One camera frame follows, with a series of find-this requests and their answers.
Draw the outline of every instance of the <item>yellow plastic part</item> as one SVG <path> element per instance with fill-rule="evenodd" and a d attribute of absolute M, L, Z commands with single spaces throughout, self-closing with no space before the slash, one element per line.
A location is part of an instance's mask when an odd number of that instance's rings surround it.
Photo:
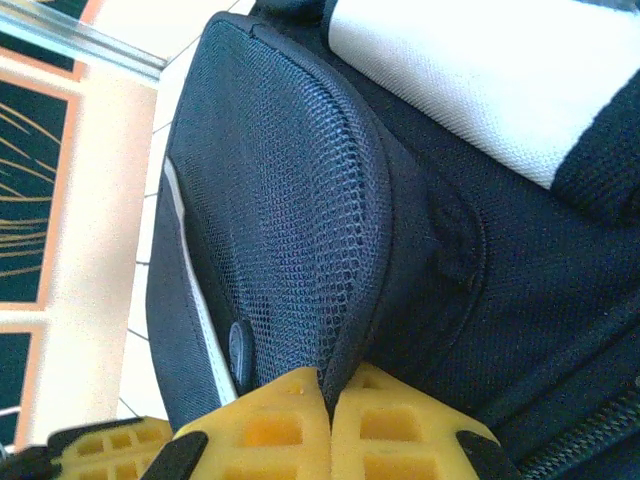
<path fill-rule="evenodd" d="M 333 419 L 333 480 L 478 478 L 456 432 L 497 442 L 487 427 L 363 364 L 342 392 Z"/>
<path fill-rule="evenodd" d="M 191 480 L 329 480 L 330 431 L 316 370 L 300 368 L 190 423 L 209 441 Z"/>
<path fill-rule="evenodd" d="M 141 422 L 86 433 L 53 461 L 62 480 L 135 480 L 173 436 L 169 422 Z"/>

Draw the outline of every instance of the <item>picture frame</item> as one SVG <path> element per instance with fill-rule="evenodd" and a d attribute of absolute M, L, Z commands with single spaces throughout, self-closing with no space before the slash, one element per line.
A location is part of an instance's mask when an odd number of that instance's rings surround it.
<path fill-rule="evenodd" d="M 75 128 L 75 123 L 76 123 L 79 97 L 76 94 L 60 91 L 51 86 L 36 83 L 31 80 L 28 80 L 13 74 L 0 72 L 0 128 L 3 125 L 3 122 L 5 124 L 7 122 L 11 122 L 10 125 L 12 128 L 15 128 L 15 129 L 22 128 L 22 130 L 32 131 L 34 134 L 34 137 L 36 136 L 36 134 L 42 135 L 41 130 L 43 129 L 40 128 L 39 130 L 38 129 L 39 127 L 36 124 L 36 122 L 32 122 L 33 125 L 30 124 L 28 114 L 23 115 L 19 111 L 17 111 L 15 108 L 7 106 L 3 102 L 1 89 L 8 88 L 6 87 L 7 85 L 12 86 L 12 88 L 15 87 L 15 88 L 21 89 L 22 91 L 27 93 L 31 92 L 31 93 L 34 93 L 34 95 L 38 95 L 39 101 L 43 101 L 46 98 L 51 98 L 51 99 L 55 99 L 58 102 L 58 104 L 61 101 L 65 102 L 66 104 L 66 108 L 64 110 L 65 112 L 64 119 L 62 120 L 62 133 L 58 141 L 59 149 L 58 149 L 58 158 L 57 158 L 55 169 L 48 167 L 47 165 L 42 165 L 43 162 L 40 162 L 35 157 L 30 160 L 25 160 L 25 161 L 31 162 L 27 166 L 19 165 L 19 162 L 24 159 L 23 156 L 21 156 L 20 154 L 14 155 L 14 157 L 12 158 L 12 161 L 8 161 L 4 158 L 0 160 L 0 169 L 4 170 L 5 174 L 7 172 L 9 172 L 10 174 L 13 172 L 16 172 L 16 174 L 24 175 L 25 171 L 30 170 L 32 174 L 38 175 L 39 178 L 47 177 L 50 179 L 49 182 L 52 181 L 53 183 L 53 192 L 50 197 L 28 197 L 28 196 L 25 196 L 24 194 L 21 194 L 21 192 L 17 190 L 17 187 L 15 186 L 12 187 L 11 185 L 8 185 L 8 180 L 6 180 L 7 177 L 0 175 L 0 187 L 2 189 L 2 191 L 0 191 L 0 310 L 32 310 L 32 311 L 44 310 L 47 303 L 49 287 L 51 282 L 52 269 L 54 264 L 54 255 L 55 255 L 55 249 L 57 246 L 57 236 L 58 236 L 58 231 L 60 227 L 60 215 L 61 215 L 62 202 L 64 199 L 63 198 L 64 192 L 66 190 L 67 177 L 69 175 L 69 163 L 70 163 L 72 147 L 73 147 L 72 135 L 73 135 L 73 130 Z M 4 148 L 6 147 L 7 143 L 11 143 L 11 139 L 9 138 L 7 140 L 5 138 L 2 138 L 0 139 L 0 143 L 2 143 L 0 144 L 0 148 Z M 11 146 L 13 148 L 9 153 L 13 153 L 13 150 L 16 150 L 16 149 L 22 150 L 19 146 L 16 146 L 13 144 Z M 39 169 L 39 167 L 37 167 L 36 164 L 32 162 L 32 160 L 35 160 L 36 162 L 38 162 L 40 165 L 42 165 L 44 168 L 47 168 L 48 170 Z M 23 236 L 15 235 L 16 233 L 19 234 L 21 232 L 16 230 L 9 230 L 9 228 L 12 228 L 7 226 L 9 223 L 13 223 L 13 224 L 17 223 L 18 224 L 17 227 L 25 228 L 20 225 L 20 222 L 15 220 L 10 220 L 11 218 L 16 217 L 16 215 L 12 216 L 11 212 L 17 208 L 20 208 L 23 211 L 28 212 L 30 207 L 32 207 L 33 209 L 38 208 L 40 212 L 42 212 L 43 209 L 46 211 L 47 202 L 48 202 L 48 215 L 46 217 L 46 225 L 44 226 L 45 227 L 44 232 L 40 231 L 40 232 L 37 232 L 36 234 L 31 234 L 30 232 L 27 232 L 28 235 L 37 237 L 37 239 L 40 240 L 40 243 L 44 242 L 44 245 L 23 246 L 23 244 L 26 245 L 27 243 L 35 244 L 36 243 L 35 239 L 31 240 L 31 239 L 27 239 L 26 236 L 24 235 Z M 19 218 L 24 218 L 24 214 L 21 215 L 21 213 L 22 212 L 18 212 L 17 216 Z M 45 218 L 39 218 L 38 222 L 39 222 L 39 225 L 41 226 L 40 228 L 42 228 L 42 224 L 45 223 Z M 17 239 L 17 240 L 26 239 L 27 241 L 17 242 L 17 241 L 13 241 L 14 239 Z M 24 255 L 22 255 L 21 252 L 17 252 L 17 255 L 16 255 L 15 248 L 27 250 L 27 252 L 29 251 L 33 252 L 34 251 L 33 248 L 39 248 L 42 250 L 41 252 L 38 252 L 38 255 L 41 254 L 42 256 L 42 262 L 38 270 L 39 277 L 38 277 L 37 286 L 36 286 L 37 292 L 35 293 L 35 295 L 33 295 L 35 298 L 29 298 L 25 300 L 23 298 L 14 298 L 14 296 L 11 296 L 10 294 L 9 294 L 10 298 L 7 298 L 6 295 L 3 295 L 2 288 L 5 288 L 5 290 L 12 290 L 12 289 L 23 290 L 22 287 L 27 285 L 25 280 L 26 275 L 31 274 L 30 278 L 33 282 L 33 278 L 34 278 L 33 272 L 36 271 L 35 266 L 32 266 L 30 268 L 30 272 L 24 272 L 24 271 L 21 272 L 20 265 L 18 265 L 16 268 L 6 268 L 6 267 L 3 268 L 2 261 L 7 260 L 6 257 L 9 257 L 11 255 L 10 253 L 8 253 L 9 247 L 13 249 L 14 256 L 20 255 L 21 257 L 23 257 Z M 18 279 L 19 281 L 22 281 L 23 284 L 17 285 L 14 283 L 9 283 L 8 277 L 17 276 L 17 275 L 23 275 L 22 279 Z M 33 285 L 29 284 L 28 286 L 30 287 L 29 291 L 33 292 L 33 289 L 34 289 Z"/>

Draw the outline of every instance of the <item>backpack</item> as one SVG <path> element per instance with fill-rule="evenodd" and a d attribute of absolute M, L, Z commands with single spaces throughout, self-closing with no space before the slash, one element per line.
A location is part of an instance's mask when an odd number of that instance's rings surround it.
<path fill-rule="evenodd" d="M 551 3 L 379 3 L 202 34 L 147 286 L 172 427 L 302 366 L 331 412 L 366 360 L 525 479 L 639 478 L 640 17 L 556 2 L 536 56 Z"/>

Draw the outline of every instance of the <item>floor grout line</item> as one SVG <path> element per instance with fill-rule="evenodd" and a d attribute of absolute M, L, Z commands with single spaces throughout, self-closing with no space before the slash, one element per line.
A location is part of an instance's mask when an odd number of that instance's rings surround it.
<path fill-rule="evenodd" d="M 240 0 L 236 0 L 235 2 L 233 2 L 233 5 L 231 5 L 229 8 L 227 8 L 227 12 L 231 11 L 231 9 L 233 7 L 235 7 L 238 3 L 240 3 Z"/>
<path fill-rule="evenodd" d="M 193 40 L 191 40 L 191 41 L 189 42 L 189 44 L 188 44 L 186 47 L 184 47 L 182 50 L 180 50 L 180 53 L 179 53 L 178 55 L 176 55 L 175 57 L 173 57 L 171 60 L 169 60 L 169 61 L 167 62 L 167 65 L 164 67 L 164 69 L 163 69 L 162 71 L 164 72 L 164 70 L 166 70 L 166 69 L 169 67 L 169 65 L 171 65 L 175 60 L 177 60 L 178 58 L 180 58 L 180 55 L 182 55 L 184 52 L 186 52 L 187 50 L 189 50 L 189 48 L 191 47 L 191 45 L 193 45 L 193 44 L 196 42 L 196 40 L 200 39 L 200 37 L 201 37 L 201 36 L 202 36 L 202 33 L 199 33 L 199 34 L 198 34 L 198 36 L 197 36 L 196 38 L 194 38 Z"/>
<path fill-rule="evenodd" d="M 158 133 L 160 130 L 162 130 L 163 128 L 167 128 L 169 125 L 171 125 L 171 123 L 173 122 L 173 118 L 171 118 L 171 122 L 161 126 L 158 130 L 155 130 L 151 135 L 155 135 L 156 133 Z"/>
<path fill-rule="evenodd" d="M 129 409 L 129 411 L 130 411 L 131 413 L 133 413 L 136 417 L 139 417 L 139 416 L 140 416 L 140 415 L 138 415 L 136 412 L 134 412 L 134 411 L 133 411 L 133 408 L 131 408 L 131 407 L 127 404 L 127 402 L 125 402 L 125 401 L 122 399 L 122 397 L 118 397 L 118 398 L 119 398 L 119 400 L 122 402 L 122 404 L 123 404 L 125 407 L 127 407 L 127 408 Z"/>
<path fill-rule="evenodd" d="M 144 335 L 140 335 L 138 332 L 136 332 L 136 331 L 134 331 L 134 330 L 131 330 L 130 328 L 127 328 L 127 331 L 128 331 L 129 333 L 132 333 L 132 334 L 133 334 L 133 335 L 135 335 L 136 337 L 141 338 L 141 339 L 142 339 L 142 340 L 144 340 L 145 342 L 147 342 L 147 343 L 149 342 L 149 339 L 148 339 L 147 337 L 145 337 Z"/>

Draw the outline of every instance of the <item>black padding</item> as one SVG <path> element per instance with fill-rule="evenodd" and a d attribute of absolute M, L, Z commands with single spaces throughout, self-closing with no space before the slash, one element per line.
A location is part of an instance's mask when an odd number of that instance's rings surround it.
<path fill-rule="evenodd" d="M 62 471 L 47 447 L 29 447 L 0 462 L 0 480 L 51 480 Z"/>
<path fill-rule="evenodd" d="M 593 337 L 603 337 L 599 330 L 594 328 Z M 633 387 L 640 372 L 638 352 L 640 325 L 582 365 L 580 370 L 558 382 L 536 404 L 494 428 L 493 433 L 508 446 L 509 456 L 516 461 L 544 449 L 567 425 L 575 422 L 576 417 L 587 417 L 596 406 L 618 396 L 621 389 Z M 499 411 L 500 405 L 493 408 Z"/>
<path fill-rule="evenodd" d="M 478 480 L 522 479 L 515 465 L 496 442 L 466 430 L 456 433 L 456 438 L 476 471 Z"/>
<path fill-rule="evenodd" d="M 363 344 L 387 269 L 392 196 L 379 137 L 359 96 L 304 49 L 247 17 L 207 26 L 167 152 L 218 339 L 229 359 L 231 324 L 250 325 L 255 386 L 311 365 L 337 399 L 332 385 L 357 366 L 327 375 L 336 349 L 352 356 Z M 150 329 L 163 318 L 149 313 Z M 163 362 L 189 363 L 162 355 L 159 380 Z"/>
<path fill-rule="evenodd" d="M 320 20 L 325 0 L 256 0 L 256 7 L 294 20 Z"/>
<path fill-rule="evenodd" d="M 47 447 L 51 458 L 59 457 L 65 448 L 71 445 L 87 433 L 100 432 L 102 430 L 111 430 L 112 428 L 122 427 L 125 425 L 134 425 L 144 420 L 142 417 L 127 418 L 126 420 L 116 420 L 113 422 L 95 423 L 85 425 L 84 427 L 70 428 L 52 434 L 47 440 Z"/>
<path fill-rule="evenodd" d="M 371 342 L 384 346 L 382 358 L 404 355 L 408 344 L 393 335 L 419 321 L 414 340 L 423 348 L 411 354 L 430 365 L 459 335 L 483 278 L 477 212 L 419 165 L 340 75 L 260 20 L 212 19 L 167 153 L 227 359 L 234 321 L 253 334 L 254 386 L 316 366 L 331 410 Z M 154 246 L 150 291 L 162 258 Z M 163 301 L 156 295 L 148 311 L 150 332 L 178 321 L 162 314 Z M 156 348 L 161 338 L 150 340 L 163 390 L 166 365 L 201 355 L 192 348 L 177 359 Z M 174 408 L 193 415 L 186 402 L 165 404 L 170 417 Z"/>
<path fill-rule="evenodd" d="M 160 450 L 141 480 L 189 480 L 208 441 L 204 432 L 172 440 Z"/>
<path fill-rule="evenodd" d="M 600 222 L 640 222 L 640 70 L 582 134 L 551 191 Z"/>

